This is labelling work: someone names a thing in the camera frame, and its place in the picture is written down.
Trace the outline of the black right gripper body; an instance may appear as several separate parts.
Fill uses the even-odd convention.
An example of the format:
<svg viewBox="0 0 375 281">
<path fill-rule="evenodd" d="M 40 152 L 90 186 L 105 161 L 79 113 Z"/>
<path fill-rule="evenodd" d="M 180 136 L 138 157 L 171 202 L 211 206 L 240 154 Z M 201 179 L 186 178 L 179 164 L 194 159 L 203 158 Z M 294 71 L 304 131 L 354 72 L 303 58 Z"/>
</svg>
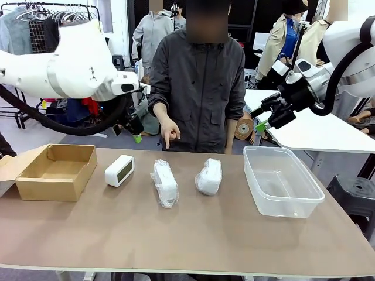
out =
<svg viewBox="0 0 375 281">
<path fill-rule="evenodd" d="M 314 105 L 316 102 L 309 84 L 305 79 L 299 79 L 292 84 L 283 82 L 277 88 L 281 97 L 291 106 L 293 111 L 300 112 Z"/>
</svg>

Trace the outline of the person's right hand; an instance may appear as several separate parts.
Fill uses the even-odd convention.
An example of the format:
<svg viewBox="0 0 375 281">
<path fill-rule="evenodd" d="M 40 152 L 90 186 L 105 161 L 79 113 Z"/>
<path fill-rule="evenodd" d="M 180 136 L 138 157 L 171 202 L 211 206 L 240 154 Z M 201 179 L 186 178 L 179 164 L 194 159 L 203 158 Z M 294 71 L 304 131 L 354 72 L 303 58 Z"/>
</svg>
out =
<svg viewBox="0 0 375 281">
<path fill-rule="evenodd" d="M 153 112 L 161 125 L 161 135 L 165 140 L 165 148 L 169 149 L 172 141 L 180 139 L 180 130 L 177 124 L 168 116 L 165 104 L 161 102 L 155 104 Z"/>
</svg>

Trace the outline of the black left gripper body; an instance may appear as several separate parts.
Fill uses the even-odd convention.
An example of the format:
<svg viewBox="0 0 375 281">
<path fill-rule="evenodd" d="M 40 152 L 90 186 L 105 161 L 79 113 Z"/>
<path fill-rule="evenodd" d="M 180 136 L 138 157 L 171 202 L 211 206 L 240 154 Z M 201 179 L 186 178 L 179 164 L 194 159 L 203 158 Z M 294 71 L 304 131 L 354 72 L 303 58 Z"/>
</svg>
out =
<svg viewBox="0 0 375 281">
<path fill-rule="evenodd" d="M 136 113 L 125 117 L 124 128 L 128 132 L 142 132 L 144 130 L 143 124 Z"/>
</svg>

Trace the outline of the person's left hand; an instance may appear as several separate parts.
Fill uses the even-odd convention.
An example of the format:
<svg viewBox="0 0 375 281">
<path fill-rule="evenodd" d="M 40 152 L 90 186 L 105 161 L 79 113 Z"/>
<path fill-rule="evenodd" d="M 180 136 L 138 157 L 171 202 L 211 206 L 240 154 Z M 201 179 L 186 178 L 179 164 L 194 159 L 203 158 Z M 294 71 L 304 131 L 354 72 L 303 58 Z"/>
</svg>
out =
<svg viewBox="0 0 375 281">
<path fill-rule="evenodd" d="M 226 139 L 225 154 L 230 155 L 232 154 L 234 133 L 237 127 L 237 121 L 232 120 L 232 119 L 227 119 L 226 126 L 227 126 L 227 139 Z"/>
</svg>

